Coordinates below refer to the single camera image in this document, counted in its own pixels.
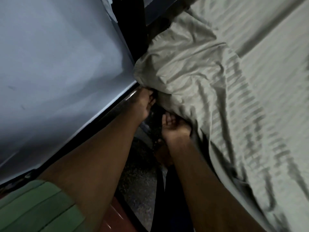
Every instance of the striped sleeve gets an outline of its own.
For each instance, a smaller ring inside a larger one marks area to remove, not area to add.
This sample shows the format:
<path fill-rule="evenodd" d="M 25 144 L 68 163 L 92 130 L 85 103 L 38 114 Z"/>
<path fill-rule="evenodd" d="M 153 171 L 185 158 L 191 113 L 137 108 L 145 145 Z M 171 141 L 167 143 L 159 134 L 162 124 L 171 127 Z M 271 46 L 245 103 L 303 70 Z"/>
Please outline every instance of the striped sleeve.
<path fill-rule="evenodd" d="M 0 232 L 84 232 L 84 216 L 52 183 L 35 180 L 0 200 Z"/>

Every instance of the wall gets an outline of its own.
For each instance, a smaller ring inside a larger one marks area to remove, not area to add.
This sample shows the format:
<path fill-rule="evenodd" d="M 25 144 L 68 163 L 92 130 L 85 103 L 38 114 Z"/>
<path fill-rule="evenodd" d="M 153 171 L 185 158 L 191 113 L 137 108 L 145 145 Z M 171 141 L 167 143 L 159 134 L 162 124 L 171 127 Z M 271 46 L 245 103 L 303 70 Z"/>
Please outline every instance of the wall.
<path fill-rule="evenodd" d="M 0 184 L 39 167 L 133 83 L 100 0 L 0 0 Z"/>

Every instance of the crumpled fabric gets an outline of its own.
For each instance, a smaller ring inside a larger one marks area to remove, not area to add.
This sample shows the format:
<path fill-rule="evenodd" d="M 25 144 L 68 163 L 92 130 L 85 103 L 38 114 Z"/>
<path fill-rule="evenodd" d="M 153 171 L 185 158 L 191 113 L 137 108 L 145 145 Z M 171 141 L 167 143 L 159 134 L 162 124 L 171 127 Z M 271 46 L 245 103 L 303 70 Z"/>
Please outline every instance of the crumpled fabric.
<path fill-rule="evenodd" d="M 222 165 L 233 169 L 231 177 L 250 186 L 275 230 L 305 231 L 308 186 L 239 57 L 200 12 L 201 2 L 153 39 L 134 67 L 135 79 L 156 89 L 158 103 L 190 121 L 201 140 L 205 135 L 211 141 Z"/>

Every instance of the person's right hand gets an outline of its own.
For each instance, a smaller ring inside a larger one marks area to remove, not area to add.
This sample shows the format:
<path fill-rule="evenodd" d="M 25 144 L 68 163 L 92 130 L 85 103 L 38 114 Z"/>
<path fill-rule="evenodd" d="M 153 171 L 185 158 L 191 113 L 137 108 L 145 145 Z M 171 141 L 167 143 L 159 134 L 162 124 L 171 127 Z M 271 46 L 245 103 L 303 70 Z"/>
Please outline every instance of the person's right hand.
<path fill-rule="evenodd" d="M 183 138 L 190 138 L 191 127 L 182 118 L 166 112 L 162 116 L 162 136 L 167 145 L 177 144 Z"/>

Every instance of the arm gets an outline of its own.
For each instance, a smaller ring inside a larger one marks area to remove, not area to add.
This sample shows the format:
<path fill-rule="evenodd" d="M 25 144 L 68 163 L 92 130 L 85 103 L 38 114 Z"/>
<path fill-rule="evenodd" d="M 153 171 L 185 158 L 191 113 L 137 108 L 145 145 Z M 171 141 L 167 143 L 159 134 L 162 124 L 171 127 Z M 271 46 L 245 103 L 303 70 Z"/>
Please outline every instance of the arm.
<path fill-rule="evenodd" d="M 114 196 L 134 133 L 155 102 L 151 94 L 141 89 L 129 109 L 39 176 L 65 191 L 95 231 Z"/>
<path fill-rule="evenodd" d="M 201 231 L 264 231 L 218 181 L 190 140 L 191 128 L 174 116 L 162 118 L 162 135 L 183 187 L 192 222 Z"/>

